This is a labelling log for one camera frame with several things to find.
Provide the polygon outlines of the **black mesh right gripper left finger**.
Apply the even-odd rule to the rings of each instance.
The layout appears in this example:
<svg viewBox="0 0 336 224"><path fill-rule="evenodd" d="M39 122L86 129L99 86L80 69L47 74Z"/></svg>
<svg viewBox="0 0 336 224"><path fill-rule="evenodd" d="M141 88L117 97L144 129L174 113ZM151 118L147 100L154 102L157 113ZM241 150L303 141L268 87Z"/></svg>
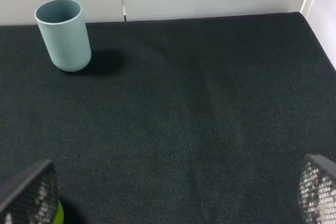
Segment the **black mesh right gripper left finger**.
<svg viewBox="0 0 336 224"><path fill-rule="evenodd" d="M1 184L1 223L59 223L57 174L38 161Z"/></svg>

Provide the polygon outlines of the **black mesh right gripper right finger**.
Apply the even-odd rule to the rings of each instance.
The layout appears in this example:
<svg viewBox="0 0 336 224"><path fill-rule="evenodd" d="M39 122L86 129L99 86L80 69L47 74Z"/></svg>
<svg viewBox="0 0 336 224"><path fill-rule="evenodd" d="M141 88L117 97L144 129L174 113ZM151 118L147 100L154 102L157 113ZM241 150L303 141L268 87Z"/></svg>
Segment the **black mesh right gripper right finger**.
<svg viewBox="0 0 336 224"><path fill-rule="evenodd" d="M320 154L304 157L298 205L304 223L335 223L335 162Z"/></svg>

